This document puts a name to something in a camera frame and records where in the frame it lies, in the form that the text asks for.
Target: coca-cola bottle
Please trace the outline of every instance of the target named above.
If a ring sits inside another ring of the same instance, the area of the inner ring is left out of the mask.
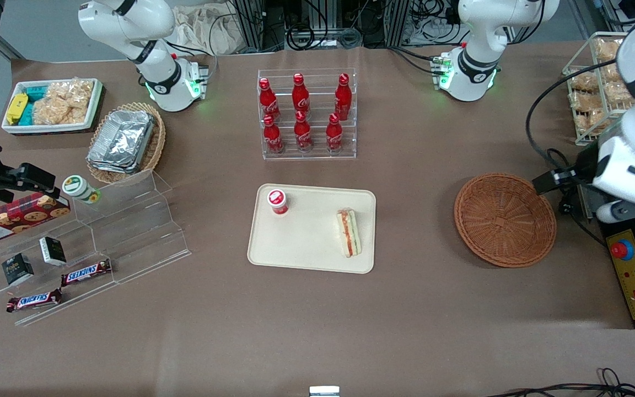
[[[281,120],[281,112],[278,109],[278,99],[276,94],[271,89],[268,78],[259,79],[259,88],[261,93],[259,95],[259,102],[261,103],[261,111],[264,115],[270,115],[275,122]]]
[[[342,126],[337,113],[330,115],[330,123],[327,124],[327,150],[330,154],[337,154],[342,151]]]
[[[278,154],[286,150],[281,139],[281,131],[274,124],[272,115],[264,116],[264,140],[266,141],[266,148],[271,153]]]
[[[335,91],[335,113],[340,117],[340,120],[347,120],[351,105],[352,90],[349,87],[349,75],[342,73],[340,75],[340,85],[337,86],[337,90]]]
[[[305,111],[305,119],[310,120],[310,93],[303,82],[302,74],[293,75],[293,107],[295,111]]]
[[[313,150],[313,139],[310,138],[310,125],[305,122],[305,111],[298,110],[295,112],[295,142],[298,144],[298,150],[301,153],[307,153]]]

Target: snickers bar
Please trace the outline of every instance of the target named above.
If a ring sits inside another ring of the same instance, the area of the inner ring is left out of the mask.
[[[61,276],[60,286],[65,287],[72,284],[73,282],[82,281],[86,278],[90,278],[98,274],[104,274],[108,271],[111,271],[111,265],[109,264],[109,259],[105,259],[104,261],[96,263],[92,266],[88,266],[78,271],[73,271],[73,273],[63,274]]]
[[[45,294],[38,294],[37,296],[11,298],[7,303],[7,311],[9,313],[13,313],[30,307],[43,307],[50,304],[60,304],[62,299],[63,294],[61,293],[60,288],[55,291],[46,292]]]

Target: yellow control panel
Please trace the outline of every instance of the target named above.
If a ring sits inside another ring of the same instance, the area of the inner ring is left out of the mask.
[[[612,254],[628,310],[635,320],[635,239],[630,229],[607,237],[607,246]]]

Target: wicker basket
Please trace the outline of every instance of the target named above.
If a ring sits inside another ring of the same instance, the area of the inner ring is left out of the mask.
[[[158,161],[161,159],[163,145],[166,143],[166,126],[164,126],[163,124],[161,115],[153,106],[147,105],[146,103],[128,103],[126,105],[119,106],[118,108],[116,108],[116,110],[143,110],[154,116],[155,123],[152,131],[153,135],[151,135],[148,146],[146,146],[146,153],[144,153],[143,160],[141,161],[141,168],[139,169],[139,171],[156,168]],[[90,148],[92,148],[92,146],[95,144],[95,141],[99,136],[99,130],[101,130],[101,126],[104,124],[104,121],[106,121],[109,115],[111,115],[111,112],[104,116],[101,123],[99,123],[98,127],[95,129],[95,135],[93,135],[92,142],[90,142]],[[101,169],[94,168],[90,165],[90,163],[88,163],[88,168],[90,169],[90,173],[95,177],[96,180],[108,184],[115,183],[116,181],[121,181],[121,179],[127,178],[128,176],[132,175],[124,173],[112,173],[111,171],[103,171]]]
[[[454,219],[475,254],[506,268],[543,259],[557,232],[549,202],[531,183],[509,174],[484,174],[468,181],[457,194]]]

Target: brown paper tablecloth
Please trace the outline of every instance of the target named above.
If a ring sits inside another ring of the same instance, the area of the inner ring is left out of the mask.
[[[604,249],[560,218],[555,247],[529,269],[474,256],[452,219],[457,191],[490,171],[534,178],[547,166],[524,118],[580,43],[517,45],[486,97],[458,103],[385,50],[227,56],[207,100],[163,113],[157,171],[192,255],[14,327],[0,302],[0,395],[342,395],[475,397],[517,387],[597,382],[612,367],[635,384],[635,331]],[[423,50],[439,53],[442,49]],[[259,68],[358,68],[358,158],[265,163],[256,126]],[[128,61],[14,63],[14,81],[95,77],[103,114],[149,101]],[[566,153],[564,90],[534,134]],[[17,138],[2,160],[88,174],[89,134]],[[353,275],[254,266],[246,249],[264,183],[369,189],[375,266]],[[553,205],[559,196],[550,195]]]

